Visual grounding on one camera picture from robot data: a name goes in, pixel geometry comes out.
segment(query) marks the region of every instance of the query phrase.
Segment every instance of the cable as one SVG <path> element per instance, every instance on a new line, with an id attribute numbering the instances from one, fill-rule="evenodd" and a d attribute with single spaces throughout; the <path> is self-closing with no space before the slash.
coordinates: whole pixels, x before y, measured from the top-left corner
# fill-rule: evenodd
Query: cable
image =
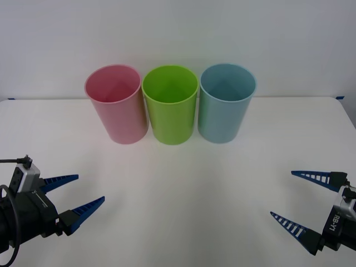
<path id="1" fill-rule="evenodd" d="M 18 160 L 0 160 L 0 163 L 18 163 Z"/>
<path id="2" fill-rule="evenodd" d="M 9 262 L 7 264 L 5 264 L 5 265 L 0 265 L 0 267 L 9 267 L 15 261 L 15 258 L 16 258 L 17 253 L 18 253 L 18 249 L 20 248 L 20 244 L 21 244 L 21 224 L 20 224 L 20 218 L 19 218 L 19 214 L 18 214 L 15 198 L 13 197 L 10 189 L 6 185 L 0 185 L 0 201 L 3 199 L 2 190 L 4 190 L 6 192 L 6 195 L 10 200 L 10 203 L 11 203 L 11 206 L 12 206 L 12 210 L 13 210 L 13 213 L 14 213 L 14 217 L 15 217 L 15 226 L 16 226 L 15 249 L 14 249 L 14 251 L 12 253 L 12 256 L 11 256 Z"/>

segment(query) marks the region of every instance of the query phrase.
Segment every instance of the white backdrop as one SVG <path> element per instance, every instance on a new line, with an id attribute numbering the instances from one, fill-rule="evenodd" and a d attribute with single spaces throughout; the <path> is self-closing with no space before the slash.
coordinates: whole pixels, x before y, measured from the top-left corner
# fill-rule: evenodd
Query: white backdrop
<path id="1" fill-rule="evenodd" d="M 83 98 L 113 63 L 233 62 L 258 96 L 345 95 L 356 118 L 355 27 L 355 0 L 2 0 L 0 98 Z"/>

